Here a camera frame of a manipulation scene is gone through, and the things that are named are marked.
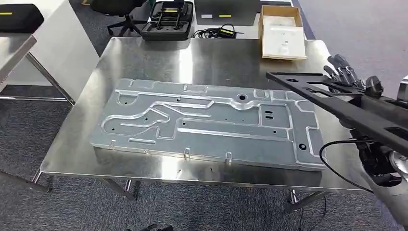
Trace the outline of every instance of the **table leg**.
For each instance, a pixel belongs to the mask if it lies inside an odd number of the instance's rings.
[[[120,194],[121,196],[125,197],[126,199],[130,201],[135,201],[136,197],[133,196],[129,191],[130,191],[130,185],[132,183],[132,180],[127,180],[126,181],[126,186],[125,188],[122,188],[120,185],[118,185],[113,179],[106,179],[102,178],[100,179],[103,183],[109,185],[115,192]]]
[[[315,200],[323,198],[327,194],[329,194],[329,192],[315,192],[315,193],[312,193],[311,195],[303,198],[302,200],[297,201],[297,198],[295,196],[295,192],[294,192],[294,190],[292,190],[291,191],[291,202],[286,205],[285,213],[290,214],[293,211],[296,211],[296,210],[304,207],[305,205],[308,205],[308,204],[312,203]]]
[[[41,63],[29,52],[27,54],[27,59],[30,61],[34,67],[40,71],[40,73],[74,106],[75,101],[71,96],[58,84],[58,82],[52,77],[52,75],[41,65]]]
[[[41,176],[41,172],[40,172],[40,170],[38,170],[37,173],[35,174],[33,180],[26,180],[26,179],[24,179],[22,177],[15,176],[13,174],[10,174],[8,172],[0,170],[0,177],[4,177],[6,179],[12,180],[15,183],[26,185],[30,189],[35,189],[35,190],[47,193],[47,192],[50,191],[49,187],[45,187],[45,186],[37,184],[38,179],[39,179],[40,176]]]

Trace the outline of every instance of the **table top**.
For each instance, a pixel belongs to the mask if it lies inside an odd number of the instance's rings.
[[[40,170],[60,176],[160,180],[287,187],[312,191],[358,190],[329,170],[254,167],[179,157],[129,153],[94,148],[89,143],[104,105],[121,78],[207,84],[258,89],[281,89],[265,78],[267,71],[323,73],[329,52],[323,41],[307,40],[308,59],[279,61],[260,58],[254,39],[199,39],[144,41],[112,38],[79,100],[62,124]],[[324,142],[350,137],[338,119],[316,107]],[[358,171],[357,149],[351,144],[327,149],[329,163],[350,180],[368,186]]]
[[[0,34],[0,84],[36,42],[31,34]]]

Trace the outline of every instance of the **hole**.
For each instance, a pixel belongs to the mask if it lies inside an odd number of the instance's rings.
[[[300,148],[301,150],[306,150],[306,145],[305,145],[304,143],[301,143],[301,144],[299,145],[299,148]]]

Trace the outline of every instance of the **stamped metal plate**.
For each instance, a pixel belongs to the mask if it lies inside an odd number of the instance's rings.
[[[314,105],[283,90],[122,79],[90,143],[253,166],[325,168]]]

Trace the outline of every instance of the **black cable bundle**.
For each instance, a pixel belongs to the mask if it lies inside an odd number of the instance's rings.
[[[224,29],[224,26],[231,26],[231,30]],[[232,24],[224,24],[219,28],[207,28],[204,30],[197,30],[193,35],[192,38],[195,38],[196,36],[201,38],[201,39],[211,39],[211,38],[217,38],[217,39],[234,39],[236,38],[237,34],[243,34],[241,32],[236,32],[235,27]]]

